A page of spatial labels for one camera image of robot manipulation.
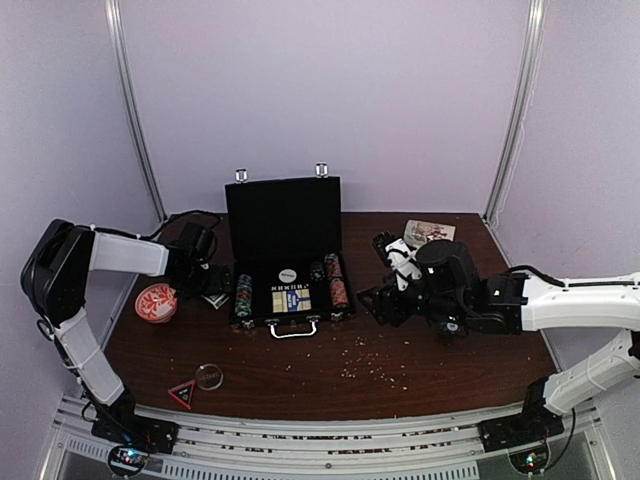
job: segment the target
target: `briefcase handle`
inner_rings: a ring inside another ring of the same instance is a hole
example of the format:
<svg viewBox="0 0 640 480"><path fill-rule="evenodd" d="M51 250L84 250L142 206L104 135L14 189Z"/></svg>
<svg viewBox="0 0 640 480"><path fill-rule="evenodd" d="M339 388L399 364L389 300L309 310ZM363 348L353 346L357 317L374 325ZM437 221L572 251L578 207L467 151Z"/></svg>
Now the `briefcase handle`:
<svg viewBox="0 0 640 480"><path fill-rule="evenodd" d="M271 325L269 325L269 330L271 331L271 336L273 338L277 338L279 340L281 340L283 338L312 337L318 331L318 327L316 326L318 321L317 320L311 320L309 323L311 324L311 331L310 332L306 332L306 333L287 333L285 335L280 335L277 332L278 326L275 323L272 323Z"/></svg>

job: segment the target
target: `open lid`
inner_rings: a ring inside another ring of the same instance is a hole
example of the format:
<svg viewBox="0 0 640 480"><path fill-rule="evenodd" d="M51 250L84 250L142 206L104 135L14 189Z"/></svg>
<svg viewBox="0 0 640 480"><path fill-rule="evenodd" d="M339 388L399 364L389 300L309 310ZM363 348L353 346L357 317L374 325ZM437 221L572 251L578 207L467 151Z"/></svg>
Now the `open lid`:
<svg viewBox="0 0 640 480"><path fill-rule="evenodd" d="M292 178L225 186L236 261L342 250L340 178Z"/></svg>

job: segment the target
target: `black cable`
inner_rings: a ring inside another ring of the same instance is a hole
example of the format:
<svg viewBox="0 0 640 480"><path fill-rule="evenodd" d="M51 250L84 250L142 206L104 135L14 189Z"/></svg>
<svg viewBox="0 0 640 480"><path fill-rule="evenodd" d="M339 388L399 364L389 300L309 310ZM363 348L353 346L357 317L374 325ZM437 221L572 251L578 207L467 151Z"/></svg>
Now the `black cable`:
<svg viewBox="0 0 640 480"><path fill-rule="evenodd" d="M564 448L560 452L560 455L558 455L556 459L553 462L551 462L549 466L544 468L544 473L547 473L549 470L555 467L558 464L558 462L562 460L562 457L564 456L565 453L567 453L567 450L569 449L569 445L571 444L571 439L573 438L573 434L576 431L576 409L575 408L571 409L571 414L573 416L573 420L571 421L571 431L569 432L567 443L564 444Z"/></svg>
<svg viewBox="0 0 640 480"><path fill-rule="evenodd" d="M209 212L206 210L187 210L186 212L182 212L182 213L177 213L175 215L173 215L171 218L169 218L168 220L164 221L162 223L162 225L160 225L155 232L153 232L151 235L146 235L144 237L141 237L141 240L151 240L154 239L155 237L157 237L160 233L162 233L162 231L168 227L169 225L171 225L173 222L175 222L176 220L182 218L182 217L186 217L187 215L193 215L193 214L200 214L200 215L208 215L211 217L215 218L215 223L210 227L210 228L216 228L220 222L222 221L222 218L220 217L220 215L218 215L217 213L213 213L213 212Z"/></svg>
<svg viewBox="0 0 640 480"><path fill-rule="evenodd" d="M53 338L51 338L53 336L51 325L44 321L44 319L39 318L38 320L36 320L36 327L38 327L38 330L40 331L42 336L47 339L48 342L53 342Z"/></svg>
<svg viewBox="0 0 640 480"><path fill-rule="evenodd" d="M87 404L84 407L82 407L82 412L80 412L80 416L85 422L96 423L97 420L89 420L84 416L84 414L87 413L87 410L89 409L90 406L91 406L91 402L87 402Z"/></svg>
<svg viewBox="0 0 640 480"><path fill-rule="evenodd" d="M480 315L478 312L472 310L464 301L464 290L466 287L462 286L462 287L458 287L456 289L456 301L458 302L458 305L460 305L462 307L462 310L464 310L464 313L466 313L467 315L471 315L473 317L481 317L482 315Z"/></svg>
<svg viewBox="0 0 640 480"><path fill-rule="evenodd" d="M546 273L542 273L536 267L532 267L531 265L517 265L515 267L509 268L505 273L518 272L520 270L529 270L531 273L533 273L540 280L542 280L544 282L547 282L548 284L553 285L555 287L560 287L560 288L565 288L566 287L564 282L558 280L557 278L552 277L551 275L547 275Z"/></svg>
<svg viewBox="0 0 640 480"><path fill-rule="evenodd" d="M407 252L403 252L402 250L398 250L397 248L390 248L389 250L387 250L387 253L399 253L404 258L407 258L409 256Z"/></svg>
<svg viewBox="0 0 640 480"><path fill-rule="evenodd" d="M127 442L127 445L133 445L133 442L136 442L138 440L142 439L142 436L140 434L136 434L134 433L130 428L126 427L125 425L123 425L122 423L120 423L118 420L116 420L114 418L113 415L111 415L111 412L109 412L104 405L102 405L91 393L91 390L89 390L89 388L87 387L87 385L84 383L84 381L82 382L82 386L84 387L84 393L87 396L87 398L89 399L89 402L91 404L93 404L93 408L96 409L96 413L100 413L107 422L111 423L112 426L116 427L116 430L119 430L120 435L122 436L122 438Z"/></svg>

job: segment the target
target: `metal pole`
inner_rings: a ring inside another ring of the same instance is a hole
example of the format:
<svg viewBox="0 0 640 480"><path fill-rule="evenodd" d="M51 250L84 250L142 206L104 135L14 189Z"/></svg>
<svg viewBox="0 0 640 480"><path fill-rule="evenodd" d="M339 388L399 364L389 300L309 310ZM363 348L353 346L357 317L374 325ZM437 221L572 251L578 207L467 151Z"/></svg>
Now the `metal pole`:
<svg viewBox="0 0 640 480"><path fill-rule="evenodd" d="M511 119L509 121L509 128L507 129L507 135L502 148L498 172L496 173L487 209L484 214L485 221L490 226L495 226L496 224L500 210L500 203L503 198L504 190L508 186L508 179L517 154L522 122L527 109L527 104L529 103L532 82L535 78L540 55L544 10L545 0L531 0L529 5L529 22L522 50L522 63L520 65L520 75L516 86Z"/></svg>
<svg viewBox="0 0 640 480"><path fill-rule="evenodd" d="M122 95L124 97L127 111L129 130L131 131L131 137L133 138L138 162L142 169L144 183L147 186L149 195L151 196L151 201L153 202L153 207L156 211L156 215L158 216L158 220L163 222L167 219L167 212L164 209L160 190L158 189L158 183L155 175L153 174L153 169L151 168L149 152L147 151L147 144L145 143L144 135L142 133L142 124L140 122L138 107L136 106L136 100L133 94L133 83L131 82L129 61L127 59L127 51L124 42L124 32L122 30L122 22L120 19L120 2L119 0L105 0L105 6L107 10L109 34L111 35L111 43L113 44L113 50L116 56L116 64L120 75L120 85L122 87Z"/></svg>

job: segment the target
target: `white label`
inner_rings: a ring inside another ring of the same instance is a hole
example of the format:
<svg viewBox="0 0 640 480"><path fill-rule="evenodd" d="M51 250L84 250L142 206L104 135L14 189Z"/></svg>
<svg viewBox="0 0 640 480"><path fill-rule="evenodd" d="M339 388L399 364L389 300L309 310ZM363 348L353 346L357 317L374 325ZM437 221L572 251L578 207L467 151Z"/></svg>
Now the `white label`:
<svg viewBox="0 0 640 480"><path fill-rule="evenodd" d="M280 278L280 281L282 283L291 283L295 281L296 278L298 278L298 274L295 272L295 270L287 268L286 270L280 272L278 278Z"/></svg>

